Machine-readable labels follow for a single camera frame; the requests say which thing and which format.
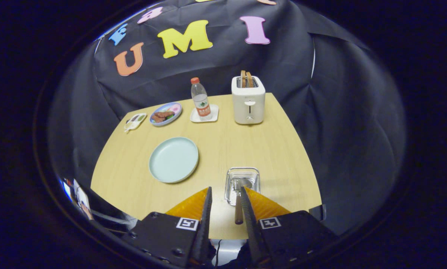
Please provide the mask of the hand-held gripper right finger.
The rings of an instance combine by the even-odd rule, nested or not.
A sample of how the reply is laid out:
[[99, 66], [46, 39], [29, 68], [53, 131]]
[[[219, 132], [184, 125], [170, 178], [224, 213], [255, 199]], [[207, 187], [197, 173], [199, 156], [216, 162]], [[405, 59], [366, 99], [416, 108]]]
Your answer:
[[290, 212], [247, 187], [241, 187], [240, 199], [257, 268], [302, 268], [339, 240], [307, 211]]

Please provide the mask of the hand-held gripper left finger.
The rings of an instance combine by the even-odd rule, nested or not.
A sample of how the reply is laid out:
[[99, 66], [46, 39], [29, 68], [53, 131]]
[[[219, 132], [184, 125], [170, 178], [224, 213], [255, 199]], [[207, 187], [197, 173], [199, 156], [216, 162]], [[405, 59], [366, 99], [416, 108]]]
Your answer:
[[210, 262], [212, 204], [213, 190], [204, 188], [165, 213], [149, 213], [122, 239], [163, 267], [204, 267]]

